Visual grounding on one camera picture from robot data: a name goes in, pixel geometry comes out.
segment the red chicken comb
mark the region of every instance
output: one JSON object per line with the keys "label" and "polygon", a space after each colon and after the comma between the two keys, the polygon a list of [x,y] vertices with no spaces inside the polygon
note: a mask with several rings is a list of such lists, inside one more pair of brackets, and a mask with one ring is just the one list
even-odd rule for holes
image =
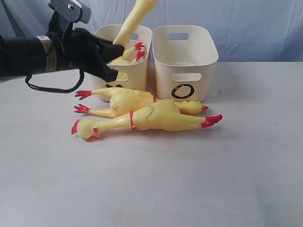
{"label": "red chicken comb", "polygon": [[71,128],[71,134],[72,134],[72,135],[75,134],[76,132],[78,132],[77,127],[78,127],[78,123],[79,123],[80,121],[81,121],[81,119],[80,119],[80,120],[77,120],[77,121],[75,122],[74,126]]}

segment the white table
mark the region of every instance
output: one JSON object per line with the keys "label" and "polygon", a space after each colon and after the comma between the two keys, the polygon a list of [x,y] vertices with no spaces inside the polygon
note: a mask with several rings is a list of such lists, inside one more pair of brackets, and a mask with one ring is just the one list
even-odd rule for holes
{"label": "white table", "polygon": [[[91,88],[87,77],[80,89]],[[74,105],[108,104],[74,95],[0,84],[1,227],[303,226],[302,63],[218,63],[204,103],[223,120],[197,131],[118,129],[87,143],[71,135],[91,117]]]}

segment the white backdrop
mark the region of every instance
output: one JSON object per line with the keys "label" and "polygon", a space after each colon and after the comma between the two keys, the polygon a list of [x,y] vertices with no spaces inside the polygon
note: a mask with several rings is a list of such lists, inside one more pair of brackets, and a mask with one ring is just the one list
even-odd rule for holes
{"label": "white backdrop", "polygon": [[[123,23],[135,3],[135,0],[82,1],[92,8],[92,17],[88,25],[77,26],[93,33],[103,25]],[[47,30],[52,15],[47,6],[49,0],[5,2],[26,35],[40,35]],[[176,24],[205,27],[214,39],[219,61],[303,60],[303,0],[158,2],[142,25],[151,29]]]}

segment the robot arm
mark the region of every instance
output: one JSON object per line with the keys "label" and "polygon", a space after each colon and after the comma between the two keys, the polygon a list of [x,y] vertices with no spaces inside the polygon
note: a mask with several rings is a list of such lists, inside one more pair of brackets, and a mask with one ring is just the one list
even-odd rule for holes
{"label": "robot arm", "polygon": [[[0,79],[26,77],[29,87],[48,92],[69,93],[84,79],[84,72],[115,81],[118,71],[107,66],[123,55],[124,46],[92,35],[73,23],[88,23],[91,10],[78,0],[51,0],[54,14],[44,36],[3,38],[0,36]],[[80,80],[68,90],[38,87],[29,83],[33,74],[79,69]]]}

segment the white plastic bin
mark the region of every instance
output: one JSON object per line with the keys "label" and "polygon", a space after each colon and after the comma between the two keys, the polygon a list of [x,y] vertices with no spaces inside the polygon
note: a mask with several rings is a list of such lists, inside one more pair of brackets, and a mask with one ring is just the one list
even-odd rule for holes
{"label": "white plastic bin", "polygon": [[199,26],[161,26],[153,31],[152,46],[157,96],[204,100],[219,57],[209,32]]}
{"label": "white plastic bin", "polygon": [[[101,27],[95,36],[105,38],[113,41],[118,35],[122,25],[107,25]],[[125,87],[129,89],[138,89],[145,91],[147,86],[147,76],[150,64],[150,49],[152,43],[152,30],[145,26],[139,26],[134,32],[131,40],[125,46],[125,49],[133,47],[135,44],[143,42],[144,48],[141,51],[145,51],[144,57],[142,57],[136,64],[133,65],[109,65],[110,68],[116,69],[119,73],[125,73],[125,79],[117,79],[113,82],[105,82],[103,79],[95,76],[90,77],[94,89],[106,88],[106,87]],[[128,59],[134,59],[136,51],[133,52]],[[99,98],[103,101],[109,101],[106,96],[99,95]]]}

